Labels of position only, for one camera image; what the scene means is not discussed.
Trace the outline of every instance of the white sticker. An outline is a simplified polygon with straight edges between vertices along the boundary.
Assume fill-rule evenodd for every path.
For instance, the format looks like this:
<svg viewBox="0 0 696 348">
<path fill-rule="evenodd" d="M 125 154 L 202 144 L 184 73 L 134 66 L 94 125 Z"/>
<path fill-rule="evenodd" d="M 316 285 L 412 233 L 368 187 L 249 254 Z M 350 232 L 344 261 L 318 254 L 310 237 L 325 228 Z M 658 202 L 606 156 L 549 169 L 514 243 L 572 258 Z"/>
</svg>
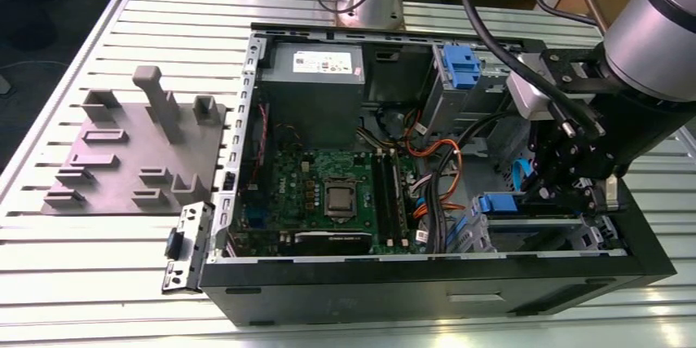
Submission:
<svg viewBox="0 0 696 348">
<path fill-rule="evenodd" d="M 428 132 L 428 128 L 420 122 L 416 123 L 416 126 L 413 126 L 413 129 L 416 130 L 416 132 L 418 134 L 425 134 L 425 132 Z"/>
<path fill-rule="evenodd" d="M 353 73 L 350 53 L 296 52 L 292 57 L 294 73 Z"/>
<path fill-rule="evenodd" d="M 428 242 L 428 232 L 424 230 L 416 230 L 416 242 Z"/>
</svg>

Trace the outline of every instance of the cpu socket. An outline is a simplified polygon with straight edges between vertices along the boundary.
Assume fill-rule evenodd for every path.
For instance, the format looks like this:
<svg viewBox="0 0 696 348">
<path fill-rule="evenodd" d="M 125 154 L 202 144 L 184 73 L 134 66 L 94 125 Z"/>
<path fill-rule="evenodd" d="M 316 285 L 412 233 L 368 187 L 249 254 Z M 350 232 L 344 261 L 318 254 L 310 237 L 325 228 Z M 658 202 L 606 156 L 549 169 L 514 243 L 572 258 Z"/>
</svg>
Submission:
<svg viewBox="0 0 696 348">
<path fill-rule="evenodd" d="M 354 179 L 328 178 L 324 180 L 324 215 L 336 223 L 345 223 L 357 216 Z"/>
</svg>

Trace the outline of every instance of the green circuit board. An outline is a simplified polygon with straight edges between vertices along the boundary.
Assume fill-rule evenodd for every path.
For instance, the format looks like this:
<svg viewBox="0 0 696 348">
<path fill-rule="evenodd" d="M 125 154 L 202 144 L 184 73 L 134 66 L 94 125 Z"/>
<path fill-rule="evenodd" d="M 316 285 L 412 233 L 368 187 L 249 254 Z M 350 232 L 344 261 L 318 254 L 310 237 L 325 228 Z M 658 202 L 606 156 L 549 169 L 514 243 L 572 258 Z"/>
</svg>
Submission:
<svg viewBox="0 0 696 348">
<path fill-rule="evenodd" d="M 301 231 L 364 232 L 372 235 L 373 254 L 413 253 L 412 234 L 405 219 L 410 214 L 398 201 L 404 220 L 398 230 L 408 245 L 389 244 L 380 237 L 377 209 L 374 205 L 372 153 L 368 152 L 301 152 L 274 153 L 269 176 L 269 201 L 264 208 L 245 209 L 245 219 L 250 222 L 246 233 L 236 233 L 248 243 L 254 256 L 274 256 L 274 233 Z M 416 172 L 409 157 L 398 158 L 400 177 Z M 330 219 L 325 214 L 326 184 L 345 181 L 354 187 L 354 217 Z"/>
</svg>

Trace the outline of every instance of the power supply label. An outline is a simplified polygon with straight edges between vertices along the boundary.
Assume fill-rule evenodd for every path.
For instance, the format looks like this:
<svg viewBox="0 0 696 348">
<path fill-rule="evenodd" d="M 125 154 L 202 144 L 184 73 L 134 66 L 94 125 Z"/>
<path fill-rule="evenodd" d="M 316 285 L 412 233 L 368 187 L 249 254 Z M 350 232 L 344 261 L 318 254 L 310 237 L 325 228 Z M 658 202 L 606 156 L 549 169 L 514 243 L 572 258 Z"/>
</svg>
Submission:
<svg viewBox="0 0 696 348">
<path fill-rule="evenodd" d="M 352 73 L 350 53 L 305 52 L 292 57 L 294 73 Z"/>
</svg>

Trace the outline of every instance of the slotted aluminum table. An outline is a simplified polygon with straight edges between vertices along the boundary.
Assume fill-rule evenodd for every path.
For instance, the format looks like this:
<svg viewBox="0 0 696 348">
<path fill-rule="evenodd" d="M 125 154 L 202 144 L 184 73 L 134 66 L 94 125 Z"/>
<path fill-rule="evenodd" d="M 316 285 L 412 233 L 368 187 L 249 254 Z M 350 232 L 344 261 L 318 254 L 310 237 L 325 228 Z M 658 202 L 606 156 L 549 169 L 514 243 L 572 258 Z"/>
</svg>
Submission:
<svg viewBox="0 0 696 348">
<path fill-rule="evenodd" d="M 404 14 L 408 30 L 473 33 L 460 7 L 408 3 Z M 556 47 L 598 41 L 593 29 L 533 11 L 481 14 L 498 36 Z M 696 149 L 682 131 L 634 162 L 626 177 L 678 274 L 546 317 L 236 329 L 204 295 L 160 295 L 177 217 L 42 216 L 41 199 L 85 119 L 78 105 L 88 89 L 113 89 L 121 102 L 144 102 L 130 74 L 152 64 L 177 102 L 212 94 L 233 108 L 254 21 L 330 25 L 333 17 L 314 0 L 110 0 L 0 177 L 0 344 L 696 345 Z M 220 163 L 232 137 L 226 130 Z"/>
</svg>

